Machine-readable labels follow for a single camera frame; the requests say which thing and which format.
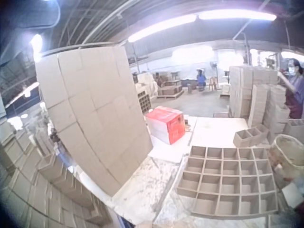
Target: wooden pallet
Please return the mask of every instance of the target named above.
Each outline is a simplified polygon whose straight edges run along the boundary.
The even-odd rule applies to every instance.
[[[159,96],[157,96],[157,98],[174,98],[174,99],[176,99],[176,98],[178,98],[180,95],[182,95],[184,93],[184,91],[183,90],[181,90],[179,93],[177,93],[177,94],[174,94],[174,95],[159,95]]]

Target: face mask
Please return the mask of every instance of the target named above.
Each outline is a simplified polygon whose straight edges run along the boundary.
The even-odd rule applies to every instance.
[[[289,67],[289,68],[288,68],[288,71],[289,71],[289,74],[295,75],[295,67],[294,67],[294,66]]]

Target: purple shirt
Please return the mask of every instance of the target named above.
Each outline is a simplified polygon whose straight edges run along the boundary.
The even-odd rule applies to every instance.
[[[296,88],[296,93],[294,97],[298,101],[300,105],[304,108],[304,77],[301,75],[297,76],[289,76],[289,82]]]

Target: cardboard box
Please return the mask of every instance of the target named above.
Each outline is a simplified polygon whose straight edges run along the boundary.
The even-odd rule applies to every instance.
[[[185,134],[181,111],[159,106],[146,115],[151,135],[167,144],[173,144]]]

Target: worker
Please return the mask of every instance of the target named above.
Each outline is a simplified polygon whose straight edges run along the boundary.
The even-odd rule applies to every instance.
[[[300,62],[292,58],[288,63],[288,81],[292,86],[286,90],[286,105],[290,109],[291,119],[304,118],[304,78]]]
[[[202,87],[203,89],[206,86],[206,76],[205,76],[205,71],[202,69],[197,69],[198,75],[196,76],[198,80],[198,87]]]
[[[161,79],[160,74],[158,72],[156,72],[156,74],[155,74],[155,81],[156,81],[156,83],[159,87],[162,86],[162,79]]]

